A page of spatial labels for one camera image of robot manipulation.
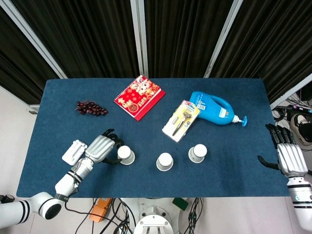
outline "white paper cup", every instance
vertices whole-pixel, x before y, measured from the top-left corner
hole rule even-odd
[[[169,153],[162,153],[156,162],[156,166],[162,172],[168,171],[172,168],[174,160]]]
[[[120,163],[124,165],[130,165],[131,163],[134,162],[136,158],[133,151],[126,145],[121,146],[118,149],[117,154],[118,154],[118,158],[122,159]]]
[[[207,148],[203,144],[198,144],[189,150],[189,158],[194,163],[201,163],[207,154]]]

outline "dark red grapes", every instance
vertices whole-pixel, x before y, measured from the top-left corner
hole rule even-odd
[[[97,105],[94,101],[78,101],[76,111],[84,115],[85,113],[93,114],[95,116],[104,116],[108,111]]]

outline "blue bottle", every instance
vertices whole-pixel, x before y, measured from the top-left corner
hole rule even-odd
[[[190,102],[200,109],[199,118],[219,125],[240,122],[245,127],[247,124],[247,117],[245,116],[243,120],[240,120],[234,114],[232,106],[220,97],[195,91],[191,95]]]

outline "table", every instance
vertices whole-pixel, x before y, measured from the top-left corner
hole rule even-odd
[[[71,168],[61,157],[76,139],[90,144],[106,129],[114,128],[135,153],[133,164],[97,164],[73,197],[230,197],[288,196],[287,179],[260,164],[257,155],[277,162],[266,123],[273,123],[263,81],[253,78],[161,78],[152,81],[166,95],[141,120],[117,106],[114,98],[132,81],[129,78],[77,78],[49,80],[29,144],[19,182],[18,196],[46,191]],[[182,100],[193,91],[222,97],[239,117],[238,123],[215,125],[197,119],[184,138],[175,143],[161,131]],[[80,115],[76,101],[93,100],[107,116]],[[192,163],[188,150],[202,143],[205,160]],[[174,166],[167,172],[156,167],[158,156],[168,152]],[[114,149],[109,158],[117,157]]]

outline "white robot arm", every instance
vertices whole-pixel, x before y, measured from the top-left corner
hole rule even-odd
[[[287,128],[272,124],[267,124],[266,127],[277,150],[278,164],[268,163],[261,156],[258,159],[264,166],[280,170],[289,179],[287,187],[299,224],[312,232],[312,190],[311,184],[304,179],[308,168],[302,151]]]
[[[117,135],[111,134],[112,131],[114,130],[107,130],[91,143],[85,151],[85,158],[80,159],[55,185],[55,197],[42,192],[27,200],[1,204],[0,229],[25,222],[32,212],[45,219],[54,218],[70,195],[78,192],[78,185],[92,171],[94,163],[119,163],[120,159],[111,161],[106,158],[114,146],[123,145],[123,141],[118,139]]]

